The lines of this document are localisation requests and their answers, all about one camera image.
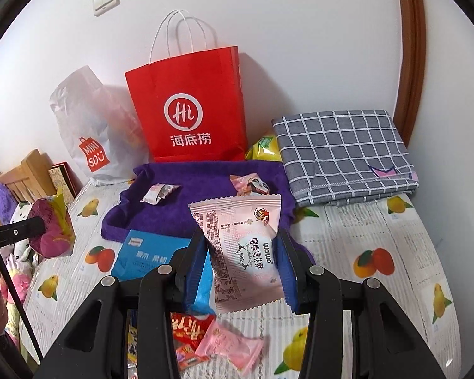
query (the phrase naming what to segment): silver bolt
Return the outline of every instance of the silver bolt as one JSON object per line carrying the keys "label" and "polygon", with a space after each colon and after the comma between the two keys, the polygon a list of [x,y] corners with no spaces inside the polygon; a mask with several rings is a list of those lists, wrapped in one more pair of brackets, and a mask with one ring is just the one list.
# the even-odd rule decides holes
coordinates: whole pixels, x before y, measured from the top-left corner
{"label": "silver bolt", "polygon": [[100,283],[102,284],[102,286],[111,286],[116,280],[114,279],[113,276],[110,276],[110,275],[107,275],[107,276],[104,276],[102,278],[102,280],[100,281]]}
{"label": "silver bolt", "polygon": [[170,272],[172,272],[172,267],[170,265],[160,265],[158,267],[158,273],[160,275],[168,275]]}
{"label": "silver bolt", "polygon": [[381,286],[381,282],[375,278],[369,278],[367,279],[367,286],[372,289],[377,289]]}
{"label": "silver bolt", "polygon": [[309,268],[309,272],[311,272],[313,275],[323,275],[325,268],[319,265],[312,265]]}

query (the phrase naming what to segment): blue tissue pack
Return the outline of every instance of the blue tissue pack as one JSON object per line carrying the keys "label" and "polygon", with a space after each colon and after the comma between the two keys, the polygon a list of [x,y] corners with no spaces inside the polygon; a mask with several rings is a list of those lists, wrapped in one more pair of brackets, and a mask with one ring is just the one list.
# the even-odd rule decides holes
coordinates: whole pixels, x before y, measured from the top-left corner
{"label": "blue tissue pack", "polygon": [[[143,277],[157,266],[168,263],[177,249],[185,248],[189,243],[187,238],[167,237],[132,229],[123,242],[111,275],[120,281]],[[213,272],[207,253],[195,303],[188,309],[189,313],[214,313],[209,305],[212,287]]]}

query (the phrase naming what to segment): white candy wrapper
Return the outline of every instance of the white candy wrapper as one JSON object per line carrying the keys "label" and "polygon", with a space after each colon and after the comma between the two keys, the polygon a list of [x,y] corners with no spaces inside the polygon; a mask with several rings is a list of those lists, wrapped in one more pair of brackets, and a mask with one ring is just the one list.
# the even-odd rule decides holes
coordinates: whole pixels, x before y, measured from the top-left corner
{"label": "white candy wrapper", "polygon": [[180,185],[154,184],[140,201],[156,205],[179,187]]}
{"label": "white candy wrapper", "polygon": [[214,272],[211,307],[241,311],[283,298],[272,252],[281,213],[280,195],[230,196],[190,204],[209,240]]}

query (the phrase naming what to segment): yellow snack bag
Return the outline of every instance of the yellow snack bag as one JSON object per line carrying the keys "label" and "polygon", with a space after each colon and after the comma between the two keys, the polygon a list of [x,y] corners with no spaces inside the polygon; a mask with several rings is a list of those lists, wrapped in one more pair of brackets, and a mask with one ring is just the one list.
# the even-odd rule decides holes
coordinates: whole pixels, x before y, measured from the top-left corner
{"label": "yellow snack bag", "polygon": [[281,162],[281,154],[279,153],[276,136],[272,133],[267,133],[261,137],[256,144],[248,149],[246,159]]}

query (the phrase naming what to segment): gray checkered cloth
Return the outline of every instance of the gray checkered cloth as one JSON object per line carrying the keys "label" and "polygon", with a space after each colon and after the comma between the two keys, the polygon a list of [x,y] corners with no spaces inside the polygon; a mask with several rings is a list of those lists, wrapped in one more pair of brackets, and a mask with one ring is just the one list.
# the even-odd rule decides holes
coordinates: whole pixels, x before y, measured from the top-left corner
{"label": "gray checkered cloth", "polygon": [[385,110],[309,112],[278,118],[272,126],[301,207],[372,201],[418,187]]}

